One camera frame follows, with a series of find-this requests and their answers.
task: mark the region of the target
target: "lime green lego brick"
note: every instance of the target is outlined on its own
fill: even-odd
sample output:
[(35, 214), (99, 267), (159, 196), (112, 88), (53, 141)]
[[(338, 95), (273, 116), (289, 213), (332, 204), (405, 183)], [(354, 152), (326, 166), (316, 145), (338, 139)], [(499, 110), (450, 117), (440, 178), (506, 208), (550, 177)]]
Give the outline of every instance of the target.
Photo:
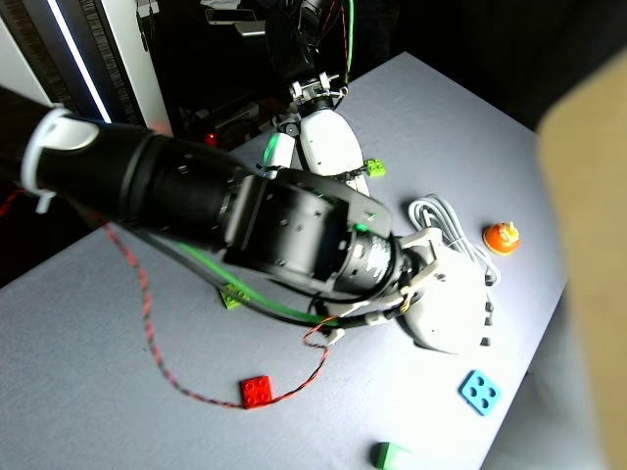
[(382, 160), (366, 160), (366, 172), (372, 178), (385, 176), (385, 165)]
[(408, 470), (413, 468), (410, 450), (392, 443), (381, 443), (375, 462), (380, 470)]
[[(245, 300), (247, 300), (247, 301), (250, 299), (250, 298), (249, 298), (246, 294), (244, 294), (244, 293), (243, 293), (243, 292), (241, 292), (241, 291), (238, 291), (238, 290), (237, 290), (237, 288), (236, 288), (235, 286), (232, 286), (231, 284), (227, 284), (227, 285), (225, 286), (225, 289), (226, 289), (227, 291), (234, 292), (235, 294), (237, 294), (237, 295), (238, 295), (239, 297), (241, 297), (242, 299), (245, 299)], [(224, 303), (224, 306), (225, 306), (225, 307), (226, 307), (226, 309), (228, 309), (228, 310), (231, 310), (231, 309), (233, 309), (233, 308), (238, 308), (239, 306), (241, 306), (241, 305), (242, 305), (242, 304), (241, 304), (238, 300), (236, 300), (236, 299), (232, 298), (231, 296), (229, 296), (229, 295), (228, 295), (228, 293), (225, 293), (225, 292), (224, 292), (224, 291), (222, 291), (222, 290), (220, 290), (220, 291), (219, 291), (219, 294), (220, 294), (220, 295), (221, 295), (221, 297), (222, 297), (222, 302)]]

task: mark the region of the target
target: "dark background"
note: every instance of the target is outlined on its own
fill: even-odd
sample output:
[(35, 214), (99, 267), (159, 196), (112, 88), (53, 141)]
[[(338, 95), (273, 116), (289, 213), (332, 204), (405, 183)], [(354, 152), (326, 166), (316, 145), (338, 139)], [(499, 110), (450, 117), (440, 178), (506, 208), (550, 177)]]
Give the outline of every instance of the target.
[[(531, 129), (537, 128), (552, 103), (627, 43), (627, 2), (355, 2), (352, 79), (409, 51)], [(203, 32), (202, 21), (194, 18), (196, 0), (161, 0), (160, 5), (164, 13), (155, 19), (155, 31), (161, 47), (153, 51), (153, 60), (169, 113), (181, 103), (189, 108), (215, 107), (218, 113), (238, 99), (260, 100), (280, 93), (263, 43)], [(181, 11), (181, 5), (191, 11)], [(32, 5), (26, 10), (37, 14)], [(33, 23), (49, 27), (42, 18)], [(75, 103), (79, 111), (89, 106), (93, 104)], [(0, 181), (0, 201), (11, 187), (12, 183)], [(35, 214), (34, 206), (32, 198), (21, 196), (0, 218), (0, 286), (90, 230), (59, 198), (45, 215)]]

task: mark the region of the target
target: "table surface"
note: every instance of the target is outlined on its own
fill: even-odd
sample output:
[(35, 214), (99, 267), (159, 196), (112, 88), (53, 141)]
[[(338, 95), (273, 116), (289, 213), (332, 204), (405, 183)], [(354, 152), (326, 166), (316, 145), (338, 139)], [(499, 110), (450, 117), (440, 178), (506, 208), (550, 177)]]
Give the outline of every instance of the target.
[[(453, 204), (475, 242), (486, 224), (516, 222), (520, 249), (497, 259), (492, 347), (425, 351), (390, 322), (350, 331), (291, 399), (250, 411), (200, 404), (159, 375), (134, 273), (97, 231), (0, 291), (1, 469), (366, 469), (378, 442), (411, 448), (416, 468), (481, 466), (565, 281), (535, 136), (409, 55), (357, 80), (340, 113), (364, 156), (387, 166), (369, 186), (398, 235), (412, 232), (408, 203), (431, 192)], [(256, 162), (266, 139), (234, 154)], [(278, 395), (315, 368), (319, 352), (302, 346), (303, 328), (224, 309), (198, 277), (122, 237), (148, 270), (157, 339), (182, 383), (239, 401), (242, 379), (269, 375)], [(458, 394), (473, 369), (503, 393), (486, 417)]]

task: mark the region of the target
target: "smartphone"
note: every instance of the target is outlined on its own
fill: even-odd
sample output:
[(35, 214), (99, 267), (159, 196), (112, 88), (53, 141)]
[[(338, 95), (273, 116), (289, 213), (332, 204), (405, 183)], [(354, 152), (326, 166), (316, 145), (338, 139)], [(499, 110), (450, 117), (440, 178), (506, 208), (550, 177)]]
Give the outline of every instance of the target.
[(209, 24), (236, 24), (240, 22), (253, 22), (255, 18), (255, 12), (252, 10), (223, 10), (223, 9), (211, 9), (205, 10), (205, 16)]

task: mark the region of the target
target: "beige object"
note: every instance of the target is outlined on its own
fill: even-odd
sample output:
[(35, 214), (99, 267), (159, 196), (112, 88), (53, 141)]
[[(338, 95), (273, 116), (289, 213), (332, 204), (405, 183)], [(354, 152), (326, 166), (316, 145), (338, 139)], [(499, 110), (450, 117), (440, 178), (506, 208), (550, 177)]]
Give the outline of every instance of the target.
[(604, 450), (627, 469), (627, 54), (551, 109), (540, 136)]

